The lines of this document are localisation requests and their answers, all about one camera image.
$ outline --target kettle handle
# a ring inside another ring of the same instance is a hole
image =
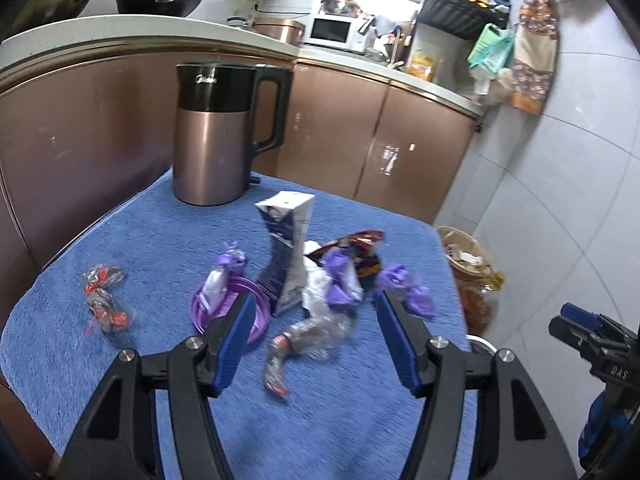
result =
[[[258,65],[258,73],[254,83],[254,98],[252,102],[257,102],[258,87],[262,81],[273,81],[278,85],[276,96],[276,110],[273,117],[273,131],[271,137],[259,142],[254,142],[250,158],[253,159],[261,153],[274,150],[282,146],[284,142],[284,128],[287,121],[287,110],[289,109],[289,95],[291,93],[291,82],[293,72],[287,68],[279,66]],[[255,112],[251,118],[251,129],[255,129]]]

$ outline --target midea logo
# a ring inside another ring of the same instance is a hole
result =
[[[196,76],[196,83],[215,83],[216,78],[213,76],[205,76],[202,74],[198,74]]]

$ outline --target countertop edge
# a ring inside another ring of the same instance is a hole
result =
[[[426,94],[426,97],[433,96],[438,102],[451,104],[453,108],[472,116],[482,115],[482,107],[451,90],[373,62],[343,56],[339,53],[298,48],[255,32],[220,23],[146,14],[87,16],[51,23],[8,38],[0,44],[0,81],[2,72],[20,65],[23,61],[49,52],[92,41],[144,36],[211,40],[251,47],[265,54],[272,53],[279,57],[290,58],[293,62],[322,62],[330,66],[351,69],[361,75],[371,75],[372,78],[384,78],[390,82],[397,82]]]

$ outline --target dish cloth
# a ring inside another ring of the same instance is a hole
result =
[[[551,87],[558,52],[554,0],[524,0],[514,47],[512,104],[540,115]]]
[[[11,313],[0,341],[0,366],[28,412],[60,454],[98,382],[120,349],[163,352],[195,333],[193,291],[213,257],[237,240],[255,280],[270,257],[270,236],[254,203],[281,190],[316,196],[308,238],[326,243],[377,228],[386,233],[383,262],[402,262],[433,292],[438,315],[427,325],[468,349],[466,327],[440,239],[423,222],[276,178],[262,177],[235,202],[197,207],[180,202],[172,176],[110,213],[38,277]],[[132,314],[132,326],[86,337],[90,321],[82,274],[119,264],[125,280],[111,292]],[[357,309],[353,334],[327,361],[292,358],[290,396],[275,399],[262,385],[265,346],[303,317],[295,307],[272,318],[266,337],[247,349],[233,383],[211,401],[220,441],[238,480],[397,479],[423,403],[400,384],[370,301]],[[166,392],[158,392],[158,432],[167,480],[180,473]],[[476,397],[467,394],[453,478],[468,476]]]

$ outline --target blue gripper pad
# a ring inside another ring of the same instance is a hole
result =
[[[386,292],[378,294],[376,311],[378,324],[385,338],[386,346],[389,348],[400,383],[412,394],[416,394],[422,385],[422,381],[418,376],[417,354],[414,345],[409,340],[409,336],[402,328],[398,314]]]
[[[560,310],[560,316],[567,318],[569,321],[573,321],[575,324],[584,327],[590,332],[595,332],[600,326],[600,321],[596,314],[587,312],[573,303],[565,303]]]
[[[240,358],[246,347],[246,340],[249,337],[249,332],[251,332],[251,327],[254,325],[255,296],[253,294],[240,294],[225,318],[234,314],[236,314],[236,318],[232,321],[226,334],[223,335],[223,340],[216,356],[216,375],[211,382],[211,386],[217,395],[220,395],[222,390],[231,384],[238,369]]]

